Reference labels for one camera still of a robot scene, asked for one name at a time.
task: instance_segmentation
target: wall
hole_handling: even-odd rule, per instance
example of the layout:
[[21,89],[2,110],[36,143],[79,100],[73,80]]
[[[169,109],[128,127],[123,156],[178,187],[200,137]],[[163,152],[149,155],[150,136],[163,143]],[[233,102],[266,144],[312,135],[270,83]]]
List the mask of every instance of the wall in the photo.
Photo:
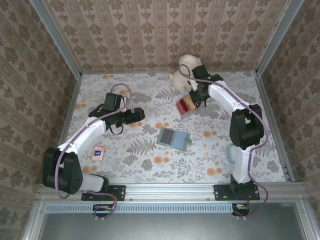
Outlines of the wall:
[[320,1],[304,1],[262,78],[294,175],[319,220]]
[[289,0],[45,0],[82,72],[255,69]]
[[75,79],[28,0],[0,1],[0,238],[17,239]]

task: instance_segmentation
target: black mount bracket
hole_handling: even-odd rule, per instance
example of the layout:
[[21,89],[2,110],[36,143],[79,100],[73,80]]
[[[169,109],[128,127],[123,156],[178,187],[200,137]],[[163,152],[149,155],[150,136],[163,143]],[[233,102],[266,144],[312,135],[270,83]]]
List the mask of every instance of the black mount bracket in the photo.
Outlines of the black mount bracket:
[[258,186],[251,180],[246,183],[237,183],[231,175],[230,184],[216,184],[213,186],[216,201],[247,201],[260,200]]
[[[124,201],[126,196],[126,186],[125,185],[109,185],[109,180],[106,177],[99,176],[103,178],[103,186],[99,193],[107,193],[116,197],[117,201]],[[111,196],[106,195],[95,195],[88,192],[83,192],[81,195],[82,201],[113,201]]]

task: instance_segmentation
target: aluminum frame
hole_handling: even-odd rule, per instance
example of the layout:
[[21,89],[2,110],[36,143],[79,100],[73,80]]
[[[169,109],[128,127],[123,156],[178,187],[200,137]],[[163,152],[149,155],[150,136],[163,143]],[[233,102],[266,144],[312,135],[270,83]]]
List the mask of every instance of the aluminum frame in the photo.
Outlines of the aluminum frame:
[[79,92],[80,92],[81,83],[82,83],[82,78],[80,78],[78,81],[75,82],[75,86],[74,86],[74,89],[73,89],[73,93],[72,93],[72,97],[71,97],[71,100],[70,100],[69,108],[68,108],[68,111],[66,113],[65,120],[64,120],[64,123],[63,123],[63,127],[62,127],[62,131],[61,131],[61,135],[60,135],[60,138],[59,138],[58,146],[60,146],[61,144],[63,144],[67,140],[68,131],[69,131],[69,127],[70,127],[70,124],[71,124],[72,115],[74,114],[74,110],[75,110],[75,106],[76,106],[76,103],[77,103],[78,95],[79,95]]
[[[214,185],[227,183],[183,183],[183,184],[124,184],[126,185],[126,204],[221,204],[244,203],[246,201],[215,201]],[[311,214],[307,202],[307,194],[302,182],[274,182],[263,184],[269,192],[269,203],[296,203],[299,217],[308,240],[319,239],[319,229]],[[259,188],[260,201],[263,202],[266,194]],[[65,200],[60,200],[54,189],[41,186],[39,188],[36,204],[27,226],[24,240],[36,240],[45,217],[48,204],[63,203],[80,205],[85,203],[108,204],[110,201],[81,201],[81,194],[76,193]]]

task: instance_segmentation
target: floral tablecloth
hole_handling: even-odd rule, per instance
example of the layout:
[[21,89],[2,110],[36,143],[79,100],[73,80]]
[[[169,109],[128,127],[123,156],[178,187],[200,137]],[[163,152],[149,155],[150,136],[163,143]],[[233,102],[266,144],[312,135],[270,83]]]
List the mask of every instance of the floral tablecloth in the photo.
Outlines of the floral tablecloth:
[[[242,99],[262,108],[252,72],[215,72]],[[90,113],[105,100],[106,93],[117,83],[132,90],[133,108],[141,107],[145,119],[124,126],[120,135],[107,131],[96,140],[105,146],[102,161],[92,161],[94,146],[80,160],[84,173],[121,183],[217,183],[229,182],[234,165],[227,159],[230,116],[214,99],[207,101],[189,117],[181,118],[175,103],[182,95],[174,88],[168,73],[93,74],[82,76],[80,93],[73,112],[68,137],[77,131]],[[125,87],[114,91],[129,96]],[[192,144],[187,151],[157,145],[161,127],[190,133]],[[285,177],[272,135],[266,147],[256,152],[253,177],[259,182],[284,182]]]

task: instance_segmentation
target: small pink card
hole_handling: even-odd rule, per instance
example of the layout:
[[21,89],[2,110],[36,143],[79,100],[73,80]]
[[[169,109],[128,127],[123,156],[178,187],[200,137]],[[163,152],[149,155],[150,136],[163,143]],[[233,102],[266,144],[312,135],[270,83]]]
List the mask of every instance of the small pink card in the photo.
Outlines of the small pink card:
[[93,155],[92,155],[92,160],[102,161],[105,149],[106,149],[105,146],[95,146],[94,151],[93,151]]

